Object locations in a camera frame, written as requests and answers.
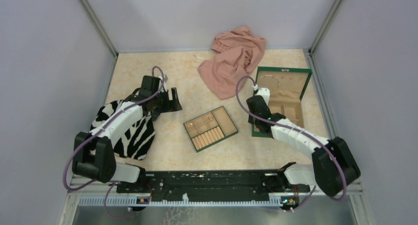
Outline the green jewelry box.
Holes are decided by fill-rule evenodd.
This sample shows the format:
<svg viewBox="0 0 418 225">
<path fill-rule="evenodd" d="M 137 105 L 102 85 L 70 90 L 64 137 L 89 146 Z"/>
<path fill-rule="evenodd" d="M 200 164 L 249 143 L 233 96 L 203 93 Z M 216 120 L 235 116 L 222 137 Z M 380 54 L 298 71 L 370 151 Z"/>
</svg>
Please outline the green jewelry box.
<svg viewBox="0 0 418 225">
<path fill-rule="evenodd" d="M 286 116 L 292 123 L 304 128 L 302 113 L 302 99 L 310 81 L 312 71 L 310 69 L 258 67 L 256 83 L 259 87 L 259 79 L 263 75 L 274 75 L 280 81 L 277 94 L 271 94 L 268 107 L 271 113 L 280 113 Z"/>
</svg>

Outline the silver pearl bangle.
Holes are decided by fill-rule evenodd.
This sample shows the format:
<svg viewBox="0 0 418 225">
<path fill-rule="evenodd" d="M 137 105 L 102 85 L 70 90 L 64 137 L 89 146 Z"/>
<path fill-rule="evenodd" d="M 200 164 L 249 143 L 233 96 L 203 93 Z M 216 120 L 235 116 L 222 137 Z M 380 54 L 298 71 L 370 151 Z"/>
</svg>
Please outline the silver pearl bangle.
<svg viewBox="0 0 418 225">
<path fill-rule="evenodd" d="M 263 75 L 259 79 L 259 85 L 269 89 L 271 94 L 277 94 L 280 88 L 280 81 L 274 75 Z"/>
</svg>

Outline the green jewelry tray insert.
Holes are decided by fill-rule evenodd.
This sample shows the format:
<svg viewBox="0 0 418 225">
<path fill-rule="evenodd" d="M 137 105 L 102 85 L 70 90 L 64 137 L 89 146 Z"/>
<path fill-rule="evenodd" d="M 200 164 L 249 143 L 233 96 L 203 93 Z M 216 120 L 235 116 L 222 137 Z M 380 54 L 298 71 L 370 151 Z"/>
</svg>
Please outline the green jewelry tray insert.
<svg viewBox="0 0 418 225">
<path fill-rule="evenodd" d="M 208 149 L 239 132 L 224 106 L 184 122 L 183 127 L 195 152 Z"/>
</svg>

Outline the pink cloth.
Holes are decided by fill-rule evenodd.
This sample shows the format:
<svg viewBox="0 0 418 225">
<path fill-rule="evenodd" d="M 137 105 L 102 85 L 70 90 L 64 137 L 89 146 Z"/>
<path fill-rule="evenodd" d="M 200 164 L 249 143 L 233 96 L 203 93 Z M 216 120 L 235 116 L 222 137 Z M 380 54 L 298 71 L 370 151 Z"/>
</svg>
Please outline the pink cloth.
<svg viewBox="0 0 418 225">
<path fill-rule="evenodd" d="M 217 55 L 203 61 L 198 73 L 208 89 L 220 100 L 236 95 L 236 86 L 250 75 L 262 60 L 267 40 L 254 35 L 248 26 L 218 34 L 211 49 Z"/>
</svg>

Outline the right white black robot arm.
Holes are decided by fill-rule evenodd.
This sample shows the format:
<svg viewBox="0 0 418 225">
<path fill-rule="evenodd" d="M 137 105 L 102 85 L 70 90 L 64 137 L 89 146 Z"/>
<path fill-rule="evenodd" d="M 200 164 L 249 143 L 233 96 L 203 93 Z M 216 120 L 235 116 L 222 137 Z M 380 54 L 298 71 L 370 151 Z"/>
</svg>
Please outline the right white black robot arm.
<svg viewBox="0 0 418 225">
<path fill-rule="evenodd" d="M 271 113 L 262 96 L 252 96 L 246 103 L 250 124 L 269 138 L 289 144 L 312 161 L 311 164 L 290 163 L 278 177 L 281 190 L 291 191 L 296 185 L 317 186 L 335 198 L 338 193 L 345 196 L 348 186 L 360 177 L 360 169 L 341 137 L 318 136 L 280 113 Z"/>
</svg>

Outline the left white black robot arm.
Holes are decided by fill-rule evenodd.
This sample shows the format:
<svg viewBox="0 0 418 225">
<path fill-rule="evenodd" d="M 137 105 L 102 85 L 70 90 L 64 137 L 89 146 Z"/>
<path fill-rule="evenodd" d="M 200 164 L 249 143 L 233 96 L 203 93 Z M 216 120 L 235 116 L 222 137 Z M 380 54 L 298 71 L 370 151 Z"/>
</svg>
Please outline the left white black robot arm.
<svg viewBox="0 0 418 225">
<path fill-rule="evenodd" d="M 114 148 L 133 125 L 161 113 L 182 110 L 175 87 L 166 88 L 166 75 L 145 75 L 137 88 L 110 117 L 90 132 L 80 132 L 74 140 L 71 170 L 74 174 L 101 183 L 125 182 L 135 192 L 147 188 L 145 170 L 118 163 Z"/>
</svg>

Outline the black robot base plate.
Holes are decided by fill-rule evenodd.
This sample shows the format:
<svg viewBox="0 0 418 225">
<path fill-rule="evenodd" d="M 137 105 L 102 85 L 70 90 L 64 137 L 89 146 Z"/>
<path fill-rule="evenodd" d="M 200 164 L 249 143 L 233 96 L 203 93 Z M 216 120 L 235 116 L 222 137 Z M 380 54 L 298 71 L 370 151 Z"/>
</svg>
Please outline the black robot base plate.
<svg viewBox="0 0 418 225">
<path fill-rule="evenodd" d="M 152 202 L 177 202 L 186 194 L 191 202 L 268 201 L 271 193 L 310 192 L 306 185 L 289 184 L 280 169 L 148 171 L 139 182 L 121 182 L 118 193 L 151 193 Z"/>
</svg>

